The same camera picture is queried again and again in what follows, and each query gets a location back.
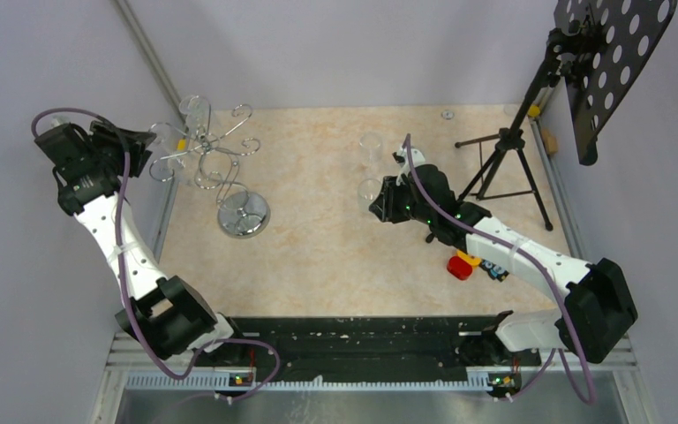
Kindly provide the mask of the cut pattern stemmed glass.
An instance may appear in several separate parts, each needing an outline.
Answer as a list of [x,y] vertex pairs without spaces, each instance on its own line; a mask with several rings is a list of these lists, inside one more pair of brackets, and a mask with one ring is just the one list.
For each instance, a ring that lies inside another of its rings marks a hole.
[[397,154],[401,157],[401,164],[403,166],[417,167],[426,164],[426,157],[417,148],[400,148]]

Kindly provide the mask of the clear plain wine glass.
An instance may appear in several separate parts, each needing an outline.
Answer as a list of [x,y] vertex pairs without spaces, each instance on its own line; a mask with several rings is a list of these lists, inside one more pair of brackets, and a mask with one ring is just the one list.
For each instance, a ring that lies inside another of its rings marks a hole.
[[358,145],[361,149],[363,175],[366,178],[373,178],[380,166],[383,139],[376,132],[367,132],[360,138]]

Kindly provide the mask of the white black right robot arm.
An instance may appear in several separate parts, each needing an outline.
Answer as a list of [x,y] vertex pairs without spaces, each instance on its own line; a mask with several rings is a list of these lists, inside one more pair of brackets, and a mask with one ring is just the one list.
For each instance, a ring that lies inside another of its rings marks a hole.
[[442,244],[503,267],[555,302],[552,310],[508,313],[496,323],[482,340],[494,364],[532,348],[562,349],[598,364],[637,321],[617,263],[572,258],[517,233],[489,210],[457,200],[434,165],[401,178],[386,176],[368,210],[383,223],[423,223]]

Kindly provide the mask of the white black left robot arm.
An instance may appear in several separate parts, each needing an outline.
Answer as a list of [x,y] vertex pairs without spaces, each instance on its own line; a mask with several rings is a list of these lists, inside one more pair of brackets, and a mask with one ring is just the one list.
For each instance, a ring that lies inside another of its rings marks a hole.
[[34,143],[54,165],[59,207],[89,231],[116,275],[121,329],[161,360],[203,349],[236,365],[246,357],[247,341],[187,282],[159,269],[124,197],[125,184],[143,171],[153,140],[150,132],[95,120],[88,131],[59,124]]

